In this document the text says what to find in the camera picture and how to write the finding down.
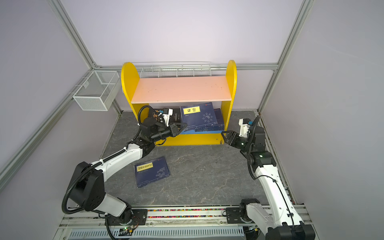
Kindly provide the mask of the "navy book text back cover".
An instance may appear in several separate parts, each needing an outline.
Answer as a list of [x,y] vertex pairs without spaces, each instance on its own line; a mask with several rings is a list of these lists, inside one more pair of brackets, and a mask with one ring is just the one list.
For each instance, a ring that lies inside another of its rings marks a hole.
[[182,123],[187,124],[185,132],[211,126],[218,122],[212,102],[181,106],[180,110]]

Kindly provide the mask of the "navy book yellow label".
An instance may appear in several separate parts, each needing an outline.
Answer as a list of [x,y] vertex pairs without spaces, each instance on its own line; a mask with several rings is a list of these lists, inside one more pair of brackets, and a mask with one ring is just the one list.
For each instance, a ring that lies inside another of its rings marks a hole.
[[184,130],[182,134],[203,134],[203,133],[211,134],[211,133],[218,133],[218,132],[224,131],[225,124],[224,124],[224,119],[223,119],[221,109],[220,108],[214,109],[214,112],[217,118],[216,124],[205,126],[205,127],[199,127],[199,128],[195,128],[188,131]]

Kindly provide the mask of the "black deer cover book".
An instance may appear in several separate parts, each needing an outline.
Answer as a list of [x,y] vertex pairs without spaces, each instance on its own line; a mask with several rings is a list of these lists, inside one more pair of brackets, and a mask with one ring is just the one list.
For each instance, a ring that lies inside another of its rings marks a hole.
[[166,118],[169,113],[169,109],[149,109],[148,117],[159,120],[161,117]]

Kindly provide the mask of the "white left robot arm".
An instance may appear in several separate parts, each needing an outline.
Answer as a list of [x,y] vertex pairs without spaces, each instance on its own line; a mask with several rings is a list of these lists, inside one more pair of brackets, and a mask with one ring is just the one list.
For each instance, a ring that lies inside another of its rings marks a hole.
[[104,213],[117,218],[121,224],[130,223],[133,217],[131,205],[107,194],[106,180],[127,165],[147,156],[157,141],[174,138],[186,127],[186,123],[166,126],[155,118],[146,118],[139,123],[138,132],[124,148],[91,164],[78,164],[63,197],[62,212],[67,215],[81,211]]

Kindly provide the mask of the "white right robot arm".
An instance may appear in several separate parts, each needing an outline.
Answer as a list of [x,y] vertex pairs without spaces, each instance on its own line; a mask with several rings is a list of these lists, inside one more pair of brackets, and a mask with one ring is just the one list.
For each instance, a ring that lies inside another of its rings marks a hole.
[[257,201],[241,202],[242,217],[254,222],[267,240],[313,240],[312,225],[305,224],[293,206],[280,178],[277,163],[266,148],[266,134],[260,126],[245,126],[247,133],[223,131],[226,144],[240,150],[247,159],[253,180],[259,180],[270,204],[271,213]]

